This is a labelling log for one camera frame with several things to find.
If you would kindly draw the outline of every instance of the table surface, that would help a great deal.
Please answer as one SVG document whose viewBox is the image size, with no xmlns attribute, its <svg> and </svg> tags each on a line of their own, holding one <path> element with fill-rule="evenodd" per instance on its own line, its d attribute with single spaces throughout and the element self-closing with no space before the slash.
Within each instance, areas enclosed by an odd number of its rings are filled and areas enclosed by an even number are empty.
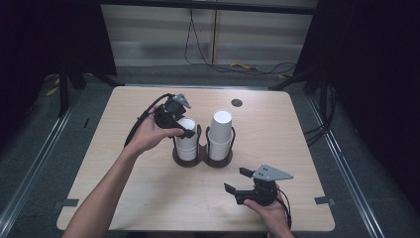
<svg viewBox="0 0 420 238">
<path fill-rule="evenodd" d="M 184 93 L 194 118 L 205 131 L 214 111 L 233 115 L 236 139 L 233 159 L 225 168 L 204 162 L 184 168 L 172 158 L 173 144 L 163 139 L 137 160 L 118 203 L 110 229 L 142 231 L 265 231 L 260 217 L 224 189 L 253 189 L 239 168 L 267 164 L 294 176 L 277 183 L 291 205 L 295 231 L 330 231 L 335 227 L 328 204 L 314 198 L 324 191 L 290 97 L 285 92 L 180 87 L 116 87 L 105 108 L 83 163 L 69 192 L 78 205 L 103 178 L 123 149 L 137 117 L 159 96 Z M 240 99 L 241 107 L 231 101 Z M 204 134 L 200 145 L 206 145 Z M 64 207 L 57 221 L 65 229 L 77 207 Z"/>
</svg>

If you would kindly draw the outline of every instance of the white cup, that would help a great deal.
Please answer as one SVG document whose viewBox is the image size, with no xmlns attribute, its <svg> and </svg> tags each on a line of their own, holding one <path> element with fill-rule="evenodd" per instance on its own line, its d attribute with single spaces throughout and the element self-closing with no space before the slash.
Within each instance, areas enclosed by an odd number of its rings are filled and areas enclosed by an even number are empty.
<svg viewBox="0 0 420 238">
<path fill-rule="evenodd" d="M 227 110 L 218 110 L 213 114 L 209 138 L 219 144 L 225 144 L 232 139 L 232 114 Z"/>
<path fill-rule="evenodd" d="M 195 132 L 195 135 L 191 138 L 184 137 L 183 139 L 175 137 L 175 144 L 177 149 L 183 151 L 188 151 L 197 146 L 197 124 L 192 118 L 183 117 L 178 120 L 179 125 L 183 126 L 187 130 L 192 130 Z"/>
<path fill-rule="evenodd" d="M 229 140 L 228 142 L 220 144 L 220 143 L 214 142 L 213 140 L 209 138 L 209 145 L 210 145 L 210 148 L 208 150 L 209 158 L 214 161 L 221 161 L 225 159 L 229 154 L 229 150 L 231 148 L 231 142 L 232 142 L 232 139 Z"/>
<path fill-rule="evenodd" d="M 197 148 L 193 148 L 191 150 L 181 150 L 179 148 L 176 149 L 176 152 L 180 159 L 184 161 L 192 161 L 197 157 Z"/>
</svg>

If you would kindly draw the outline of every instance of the floor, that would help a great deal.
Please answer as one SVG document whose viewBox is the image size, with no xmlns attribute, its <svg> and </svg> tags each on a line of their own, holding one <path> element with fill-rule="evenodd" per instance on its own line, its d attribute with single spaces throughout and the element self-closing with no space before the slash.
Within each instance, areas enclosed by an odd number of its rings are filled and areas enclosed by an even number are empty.
<svg viewBox="0 0 420 238">
<path fill-rule="evenodd" d="M 289 67 L 280 65 L 276 70 Z M 270 71 L 273 65 L 262 64 L 259 68 Z M 284 80 L 269 73 L 223 73 L 204 64 L 119 65 L 117 69 L 119 76 L 114 79 L 140 85 L 266 90 Z M 58 93 L 46 96 L 54 87 L 53 80 L 47 80 L 26 121 L 0 152 L 0 237 L 57 237 L 62 233 L 55 226 L 60 203 L 67 198 L 113 89 L 94 76 L 85 77 L 88 83 L 84 90 L 70 90 L 71 110 L 61 119 L 57 118 Z M 319 126 L 317 95 L 305 95 L 303 86 L 304 82 L 294 83 L 284 90 L 292 98 L 302 132 L 307 132 Z M 59 130 L 55 129 L 56 124 L 61 125 Z M 56 140 L 46 148 L 45 142 L 54 133 Z M 420 237 L 419 215 L 371 155 L 340 100 L 331 131 L 309 149 L 329 198 L 336 228 L 324 233 L 297 232 L 298 237 Z M 17 193 L 22 187 L 24 192 Z M 14 197 L 21 199 L 13 203 Z M 110 231 L 107 237 L 126 236 L 123 231 Z"/>
</svg>

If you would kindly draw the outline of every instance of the black cable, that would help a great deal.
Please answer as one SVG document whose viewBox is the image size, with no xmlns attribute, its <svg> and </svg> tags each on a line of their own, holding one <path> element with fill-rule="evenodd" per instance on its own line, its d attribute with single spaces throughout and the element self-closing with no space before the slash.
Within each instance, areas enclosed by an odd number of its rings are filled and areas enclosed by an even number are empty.
<svg viewBox="0 0 420 238">
<path fill-rule="evenodd" d="M 193 62 L 189 61 L 187 56 L 186 56 L 187 49 L 188 49 L 188 43 L 189 43 L 189 34 L 191 32 L 191 27 L 192 27 L 194 35 L 195 35 L 195 41 L 196 41 L 196 44 L 197 44 L 197 47 L 198 47 L 198 52 L 200 53 L 201 58 L 204 61 L 204 64 L 207 65 L 208 67 L 210 67 L 211 69 L 216 70 L 218 72 L 238 72 L 238 73 L 243 73 L 243 74 L 248 74 L 248 75 L 266 75 L 266 74 L 286 73 L 286 72 L 291 71 L 292 69 L 294 69 L 296 67 L 295 62 L 281 62 L 281 63 L 278 63 L 270 71 L 259 71 L 259 70 L 257 70 L 257 71 L 245 71 L 245 70 L 234 70 L 234 69 L 218 66 L 218 65 L 215 65 L 215 64 L 210 64 L 210 63 L 207 62 L 207 60 L 204 58 L 203 53 L 201 52 L 200 43 L 198 41 L 198 36 L 197 36 L 197 32 L 195 30 L 194 20 L 193 20 L 193 17 L 192 17 L 192 9 L 189 9 L 189 14 L 190 14 L 190 22 L 189 22 L 188 35 L 187 35 L 187 39 L 186 39 L 186 43 L 185 43 L 185 50 L 184 50 L 184 58 L 189 64 L 203 64 L 203 63 L 193 63 Z M 279 71 L 279 72 L 274 72 L 280 65 L 284 65 L 284 64 L 292 64 L 292 66 L 290 68 L 286 69 L 286 70 Z"/>
<path fill-rule="evenodd" d="M 134 134 L 136 133 L 136 131 L 137 131 L 137 129 L 139 128 L 139 126 L 143 123 L 143 121 L 149 116 L 149 112 L 152 110 L 152 108 L 154 108 L 154 106 L 159 102 L 159 101 L 161 101 L 164 97 L 172 97 L 173 96 L 173 94 L 170 94 L 170 93 L 167 93 L 167 94 L 164 94 L 164 95 L 162 95 L 162 96 L 160 96 L 158 99 L 156 99 L 155 101 L 154 101 L 154 103 L 152 103 L 149 107 L 148 107 L 148 109 L 146 110 L 146 111 L 144 111 L 143 113 L 142 113 L 142 115 L 140 116 L 140 117 L 138 117 L 137 118 L 137 122 L 134 124 L 134 126 L 133 126 L 133 128 L 131 129 L 131 131 L 130 131 L 130 133 L 129 133 L 129 135 L 127 136 L 127 139 L 126 139 L 126 143 L 124 144 L 124 147 L 126 147 L 129 143 L 130 143 L 130 141 L 133 139 L 133 136 L 134 136 Z"/>
<path fill-rule="evenodd" d="M 330 128 L 331 123 L 333 121 L 333 116 L 334 116 L 335 108 L 336 108 L 336 104 L 337 104 L 337 93 L 334 90 L 332 85 L 330 85 L 330 97 L 329 98 L 330 98 L 330 104 L 331 104 L 331 112 L 330 112 L 330 115 L 329 115 L 328 119 L 321 126 L 304 133 L 306 135 L 306 134 L 315 132 L 318 129 L 322 128 L 322 130 L 320 132 L 318 132 L 315 136 L 306 140 L 306 142 L 308 143 L 308 147 L 311 147 L 313 144 L 315 144 L 328 131 L 328 129 Z"/>
<path fill-rule="evenodd" d="M 291 228 L 291 210 L 290 210 L 290 203 L 289 203 L 289 200 L 288 200 L 288 198 L 287 198 L 287 195 L 282 191 L 282 190 L 280 190 L 280 189 L 277 189 L 277 190 L 279 190 L 283 195 L 284 195 L 284 197 L 286 198 L 286 201 L 287 201 L 287 206 L 284 204 L 284 202 L 281 200 L 281 199 L 279 199 L 278 197 L 276 197 L 275 198 L 275 200 L 276 201 L 278 201 L 278 203 L 280 203 L 280 205 L 284 208 L 284 210 L 285 210 L 285 212 L 286 212 L 286 218 L 287 218 L 287 226 L 288 226 L 288 228 L 290 229 Z"/>
</svg>

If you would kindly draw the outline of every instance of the wall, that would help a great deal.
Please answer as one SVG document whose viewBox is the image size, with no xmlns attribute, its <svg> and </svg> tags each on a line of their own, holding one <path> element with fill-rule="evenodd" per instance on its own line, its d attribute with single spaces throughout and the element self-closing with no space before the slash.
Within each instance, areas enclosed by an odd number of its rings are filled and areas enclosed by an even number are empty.
<svg viewBox="0 0 420 238">
<path fill-rule="evenodd" d="M 316 0 L 226 2 L 298 7 L 317 4 Z M 117 66 L 187 63 L 184 49 L 190 25 L 188 9 L 102 5 L 102 12 Z M 202 54 L 214 63 L 297 61 L 312 19 L 303 15 L 215 10 L 192 13 Z M 191 29 L 187 57 L 201 62 L 195 41 Z"/>
</svg>

